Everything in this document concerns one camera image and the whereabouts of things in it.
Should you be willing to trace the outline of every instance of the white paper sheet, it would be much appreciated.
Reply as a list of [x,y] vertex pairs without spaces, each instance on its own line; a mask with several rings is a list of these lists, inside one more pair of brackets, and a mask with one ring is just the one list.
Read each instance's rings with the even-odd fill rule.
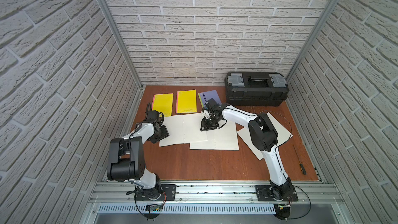
[[163,125],[166,126],[169,136],[162,139],[159,146],[207,141],[206,132],[200,131],[202,118],[202,113],[165,117]]
[[183,118],[182,128],[184,132],[184,142],[195,143],[207,141],[206,132],[200,131],[203,115],[202,113],[193,113],[181,115]]
[[235,122],[228,121],[220,129],[206,131],[207,141],[189,145],[191,150],[239,150]]
[[159,141],[159,146],[185,144],[184,132],[182,129],[182,115],[164,117],[163,125],[166,126],[169,136]]
[[[287,141],[290,131],[288,131],[279,121],[277,121],[271,113],[267,113],[269,119],[271,120],[273,126],[275,127],[276,131],[278,132],[278,144],[277,146],[283,144],[284,142]],[[237,131],[237,134],[242,138],[242,140],[247,144],[247,146],[251,149],[251,151],[256,155],[256,157],[261,160],[263,159],[263,154],[261,153],[260,150],[258,150],[256,147],[254,147],[253,143],[251,142],[250,138],[250,132],[249,129],[247,128],[242,128],[241,130]]]
[[237,134],[242,138],[243,142],[245,142],[245,144],[247,144],[247,146],[251,149],[251,151],[256,155],[258,160],[264,158],[261,151],[258,150],[256,147],[254,147],[253,143],[251,142],[249,129],[242,128],[239,131],[237,131]]

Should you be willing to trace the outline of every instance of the purple notebook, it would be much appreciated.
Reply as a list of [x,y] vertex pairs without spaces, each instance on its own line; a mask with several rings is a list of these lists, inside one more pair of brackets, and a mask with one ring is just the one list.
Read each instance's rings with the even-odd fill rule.
[[202,107],[205,107],[205,103],[211,98],[213,98],[218,104],[221,105],[221,100],[216,90],[198,93],[198,95]]

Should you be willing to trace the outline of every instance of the vent grille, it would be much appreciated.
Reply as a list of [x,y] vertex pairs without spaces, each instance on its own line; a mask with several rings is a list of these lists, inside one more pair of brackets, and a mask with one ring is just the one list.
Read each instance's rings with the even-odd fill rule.
[[[144,213],[146,203],[137,203]],[[138,213],[134,203],[102,203],[98,213]],[[206,203],[166,203],[163,214],[275,214],[273,204],[206,204]]]

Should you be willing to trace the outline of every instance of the black toolbox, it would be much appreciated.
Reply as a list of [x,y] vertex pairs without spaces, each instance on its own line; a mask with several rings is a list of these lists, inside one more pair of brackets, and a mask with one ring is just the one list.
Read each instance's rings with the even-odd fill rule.
[[289,88],[280,73],[230,72],[225,78],[226,102],[235,106],[277,107]]

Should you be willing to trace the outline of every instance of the toolbox handle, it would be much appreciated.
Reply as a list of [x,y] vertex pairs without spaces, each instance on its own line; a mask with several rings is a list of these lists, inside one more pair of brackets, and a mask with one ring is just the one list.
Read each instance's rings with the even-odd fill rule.
[[269,77],[264,78],[263,76],[256,77],[256,76],[249,76],[249,81],[266,81]]
[[269,78],[264,77],[264,76],[249,76],[248,81],[249,81],[249,84],[255,83],[256,85],[258,85],[258,83],[263,82],[264,86],[268,87],[268,79]]

